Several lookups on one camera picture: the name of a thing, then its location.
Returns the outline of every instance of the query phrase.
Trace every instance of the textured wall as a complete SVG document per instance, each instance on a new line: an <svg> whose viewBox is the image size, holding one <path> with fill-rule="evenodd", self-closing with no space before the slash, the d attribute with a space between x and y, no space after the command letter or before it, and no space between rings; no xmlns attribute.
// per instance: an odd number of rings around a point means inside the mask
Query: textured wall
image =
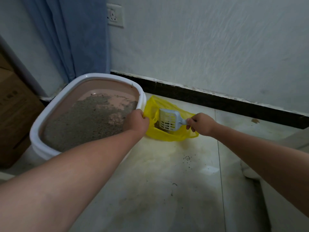
<svg viewBox="0 0 309 232"><path fill-rule="evenodd" d="M25 69L37 94L52 96L64 81L21 0L0 0L0 36Z"/></svg>
<svg viewBox="0 0 309 232"><path fill-rule="evenodd" d="M309 113L309 0L108 0L112 69Z"/></svg>

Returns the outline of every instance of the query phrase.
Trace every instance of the litter scoop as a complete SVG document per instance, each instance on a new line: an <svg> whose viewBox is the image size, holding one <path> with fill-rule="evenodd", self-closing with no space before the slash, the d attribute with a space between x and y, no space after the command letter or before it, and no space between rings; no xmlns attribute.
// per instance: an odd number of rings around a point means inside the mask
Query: litter scoop
<svg viewBox="0 0 309 232"><path fill-rule="evenodd" d="M179 111L160 109L159 126L162 129L177 131L182 125L187 125L187 121L180 116Z"/></svg>

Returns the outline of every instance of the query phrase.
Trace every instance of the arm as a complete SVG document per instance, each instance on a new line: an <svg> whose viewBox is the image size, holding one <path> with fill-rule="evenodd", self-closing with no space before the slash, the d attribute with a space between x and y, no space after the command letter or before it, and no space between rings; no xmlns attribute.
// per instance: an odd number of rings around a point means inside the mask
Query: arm
<svg viewBox="0 0 309 232"><path fill-rule="evenodd" d="M283 197L309 217L309 155L261 140L215 122L199 113L189 118L191 127L211 136L248 164Z"/></svg>
<svg viewBox="0 0 309 232"><path fill-rule="evenodd" d="M148 125L135 110L124 132L75 147L1 185L1 231L67 231Z"/></svg>

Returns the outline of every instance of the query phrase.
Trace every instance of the wall socket plate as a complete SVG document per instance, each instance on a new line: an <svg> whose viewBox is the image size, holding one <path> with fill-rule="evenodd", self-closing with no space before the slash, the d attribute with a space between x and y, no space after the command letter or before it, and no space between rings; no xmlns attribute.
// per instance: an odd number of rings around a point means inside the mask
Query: wall socket plate
<svg viewBox="0 0 309 232"><path fill-rule="evenodd" d="M107 7L108 24L123 28L124 18L123 18L122 6L107 3L106 7Z"/></svg>

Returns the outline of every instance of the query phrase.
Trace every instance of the hand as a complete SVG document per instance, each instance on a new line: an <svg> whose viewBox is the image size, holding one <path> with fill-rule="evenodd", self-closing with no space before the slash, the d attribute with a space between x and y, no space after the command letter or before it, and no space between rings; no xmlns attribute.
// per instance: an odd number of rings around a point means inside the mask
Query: hand
<svg viewBox="0 0 309 232"><path fill-rule="evenodd" d="M204 136L211 136L212 131L218 125L213 118L204 113L198 113L195 116L188 118L187 123L187 129L190 129L191 127L192 132L196 131Z"/></svg>
<svg viewBox="0 0 309 232"><path fill-rule="evenodd" d="M149 127L149 118L143 118L143 111L136 109L127 115L124 124L123 131L133 130L140 138L142 138Z"/></svg>

